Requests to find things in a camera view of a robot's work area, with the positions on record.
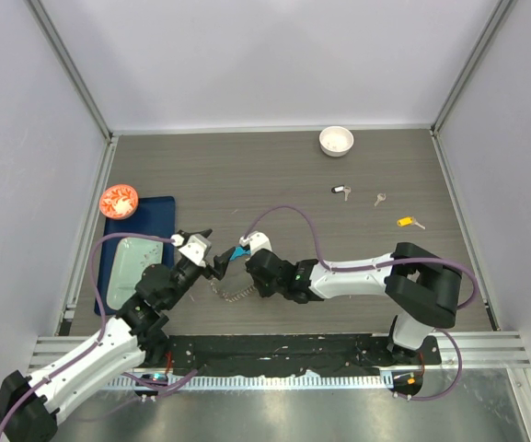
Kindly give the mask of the large keyring with small rings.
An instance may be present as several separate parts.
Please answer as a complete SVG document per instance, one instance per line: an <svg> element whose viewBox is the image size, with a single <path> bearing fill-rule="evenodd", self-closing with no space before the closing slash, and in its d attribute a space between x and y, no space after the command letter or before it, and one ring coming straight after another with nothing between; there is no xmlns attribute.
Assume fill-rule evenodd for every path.
<svg viewBox="0 0 531 442"><path fill-rule="evenodd" d="M222 280L211 279L209 285L212 291L227 302L236 302L241 298L257 292L246 263L250 258L250 250L236 246L230 257L225 276Z"/></svg>

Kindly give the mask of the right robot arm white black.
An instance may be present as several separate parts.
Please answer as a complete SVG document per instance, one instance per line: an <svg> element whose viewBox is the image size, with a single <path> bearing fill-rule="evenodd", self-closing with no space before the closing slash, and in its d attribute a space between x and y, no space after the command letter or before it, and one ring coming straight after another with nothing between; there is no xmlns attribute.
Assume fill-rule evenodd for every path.
<svg viewBox="0 0 531 442"><path fill-rule="evenodd" d="M373 259L329 263L292 263L261 249L251 254L245 267L261 297L278 294L297 304L346 296L388 297L401 308L386 341L387 355L399 364L415 357L432 331L456 324L461 272L412 243L399 243L393 253Z"/></svg>

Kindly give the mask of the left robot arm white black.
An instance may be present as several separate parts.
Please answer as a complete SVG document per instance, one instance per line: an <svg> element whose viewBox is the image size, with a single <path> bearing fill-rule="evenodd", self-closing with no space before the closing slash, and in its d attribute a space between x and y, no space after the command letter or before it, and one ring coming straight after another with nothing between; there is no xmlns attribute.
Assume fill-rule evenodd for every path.
<svg viewBox="0 0 531 442"><path fill-rule="evenodd" d="M229 249L209 262L211 232L179 231L168 238L180 253L171 268L146 267L133 295L100 330L46 367L23 376L8 375L0 388L0 439L49 441L84 401L110 380L141 364L159 366L167 354L162 328L173 308L200 278L222 279Z"/></svg>

